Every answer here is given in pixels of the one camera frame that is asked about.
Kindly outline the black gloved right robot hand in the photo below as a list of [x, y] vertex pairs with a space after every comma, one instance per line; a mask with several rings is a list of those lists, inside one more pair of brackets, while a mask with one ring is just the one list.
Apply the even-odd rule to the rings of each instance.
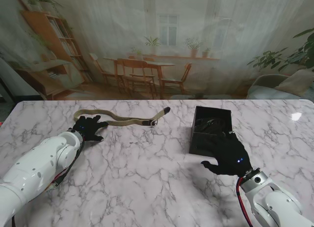
[[201, 164], [217, 175], [243, 177], [253, 169], [249, 155], [235, 133], [206, 139], [203, 148], [207, 148], [213, 154], [217, 164], [213, 165], [209, 161], [202, 161]]

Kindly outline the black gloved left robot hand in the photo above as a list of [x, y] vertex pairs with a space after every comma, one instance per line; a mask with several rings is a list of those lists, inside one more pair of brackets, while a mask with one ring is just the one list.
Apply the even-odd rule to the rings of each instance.
[[102, 136], [96, 135], [96, 132], [99, 129], [105, 128], [108, 126], [108, 123], [103, 121], [99, 122], [101, 118], [100, 115], [97, 115], [93, 118], [85, 116], [80, 116], [79, 119], [73, 126], [75, 131], [78, 131], [85, 141], [93, 141], [93, 142], [100, 142], [103, 140]]

